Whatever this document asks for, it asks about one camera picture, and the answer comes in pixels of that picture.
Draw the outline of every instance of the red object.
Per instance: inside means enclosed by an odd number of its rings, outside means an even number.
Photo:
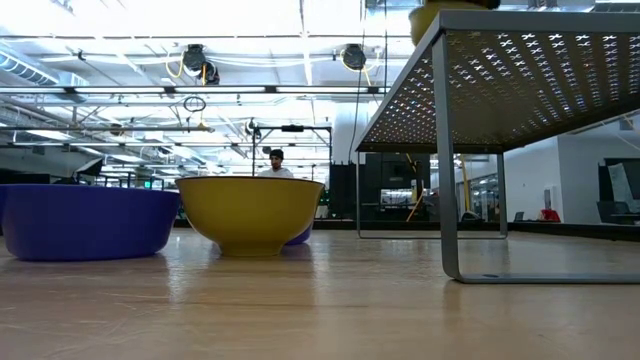
[[[550,209],[540,210],[541,220],[549,221],[549,222],[560,222],[560,216],[558,216],[558,212]]]

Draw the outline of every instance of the purple bowl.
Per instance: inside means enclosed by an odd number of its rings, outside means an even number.
[[[307,227],[307,229],[305,231],[303,231],[302,234],[296,236],[295,238],[293,238],[293,240],[291,240],[288,243],[286,243],[285,246],[300,245],[303,242],[309,240],[309,237],[311,236],[311,228],[312,227],[313,227],[313,223],[311,223],[311,225],[309,225],[309,227]]]
[[[30,261],[150,256],[169,239],[180,196],[77,185],[4,185],[9,252]]]

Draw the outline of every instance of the man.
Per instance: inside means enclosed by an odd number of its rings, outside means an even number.
[[[271,169],[262,171],[258,176],[265,177],[279,177],[279,178],[293,178],[291,171],[282,167],[282,160],[284,159],[284,153],[280,149],[271,150],[269,153],[269,160],[271,160]]]

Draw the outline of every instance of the yellow bowl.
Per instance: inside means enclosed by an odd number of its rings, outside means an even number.
[[[436,1],[414,9],[409,13],[409,21],[411,22],[411,41],[417,46],[424,33],[427,32],[429,26],[435,19],[440,10],[487,10],[486,8],[471,4],[465,1]]]
[[[266,177],[192,177],[176,180],[196,231],[228,256],[272,256],[307,229],[324,185]]]

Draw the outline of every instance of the dark hair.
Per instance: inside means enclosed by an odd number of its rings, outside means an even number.
[[[275,156],[280,160],[284,160],[284,153],[280,149],[271,150],[271,152],[269,153],[269,157],[272,157],[272,156]]]

